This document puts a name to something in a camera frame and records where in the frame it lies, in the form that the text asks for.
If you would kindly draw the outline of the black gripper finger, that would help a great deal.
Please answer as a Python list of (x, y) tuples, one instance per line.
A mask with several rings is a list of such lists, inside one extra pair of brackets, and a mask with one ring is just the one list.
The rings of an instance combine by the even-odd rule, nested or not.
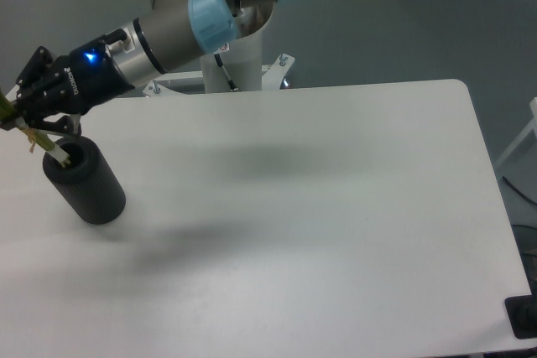
[(54, 99), (56, 75), (53, 71), (55, 56), (45, 47), (38, 47), (16, 79), (18, 89), (16, 102), (43, 101)]
[(49, 122), (42, 116), (23, 114), (25, 123), (32, 129), (60, 137), (79, 137), (81, 135), (81, 114), (61, 115), (56, 121)]

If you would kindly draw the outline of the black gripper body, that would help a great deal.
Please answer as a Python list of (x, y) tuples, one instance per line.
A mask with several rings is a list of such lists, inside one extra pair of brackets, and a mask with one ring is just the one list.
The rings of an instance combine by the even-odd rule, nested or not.
[(133, 89), (114, 65), (107, 46), (118, 37), (98, 37), (54, 58), (45, 49), (29, 91), (29, 114), (86, 114)]

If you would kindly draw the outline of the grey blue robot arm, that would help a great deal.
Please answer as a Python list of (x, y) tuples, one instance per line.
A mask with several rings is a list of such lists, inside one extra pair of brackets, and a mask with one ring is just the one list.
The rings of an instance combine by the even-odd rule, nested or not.
[(69, 54), (38, 48), (19, 75), (5, 130), (78, 134), (72, 118), (237, 39), (244, 8), (286, 0), (149, 0), (148, 14)]

